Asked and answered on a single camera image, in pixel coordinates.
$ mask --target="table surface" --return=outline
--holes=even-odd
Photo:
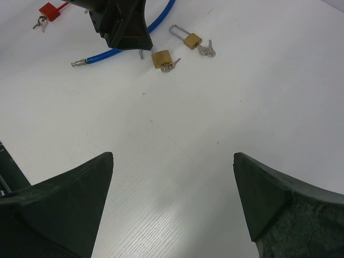
[[[147,1],[148,24],[166,2]],[[33,31],[44,3],[2,6],[0,137],[32,184],[114,154],[93,257],[257,257],[236,152],[344,194],[344,13],[320,0],[178,0],[152,34],[182,59],[163,74],[137,51],[72,68],[106,43],[76,6]],[[171,24],[212,39],[217,56]]]

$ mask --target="brass padlock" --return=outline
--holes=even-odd
[[[173,64],[170,52],[168,50],[154,52],[152,49],[152,60],[155,69],[160,69],[164,65],[172,66]]]
[[[179,34],[175,33],[173,31],[173,28],[178,28],[179,30],[185,32],[188,36],[186,38],[183,38],[182,36],[180,36]],[[188,32],[186,29],[180,27],[179,25],[172,25],[169,28],[169,31],[176,37],[178,37],[179,39],[183,40],[184,44],[191,50],[194,50],[197,46],[200,46],[202,43],[202,39],[197,36],[194,33],[190,33]]]

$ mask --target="blue cable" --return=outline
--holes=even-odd
[[[149,27],[148,27],[149,33],[152,33],[163,22],[163,20],[165,20],[166,16],[170,13],[175,2],[176,2],[176,0],[169,0],[168,4],[166,5],[165,9],[163,9],[162,13],[156,18],[155,21],[153,21],[152,24],[149,25]],[[90,58],[86,59],[86,64],[90,65],[92,63],[102,61],[106,58],[117,55],[120,52],[122,52],[122,51],[118,50],[118,49],[111,49],[111,50],[106,51],[102,54],[91,56]]]

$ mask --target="cable end fitting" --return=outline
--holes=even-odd
[[[86,59],[81,59],[79,61],[75,61],[71,63],[71,66],[76,67],[76,66],[85,66],[87,65]]]

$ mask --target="brass lock body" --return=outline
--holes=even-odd
[[[184,39],[184,44],[191,50],[194,50],[202,43],[202,39],[194,33],[191,33]]]
[[[172,66],[173,64],[170,52],[168,52],[168,50],[153,53],[152,60],[156,69],[163,67],[163,65]]]

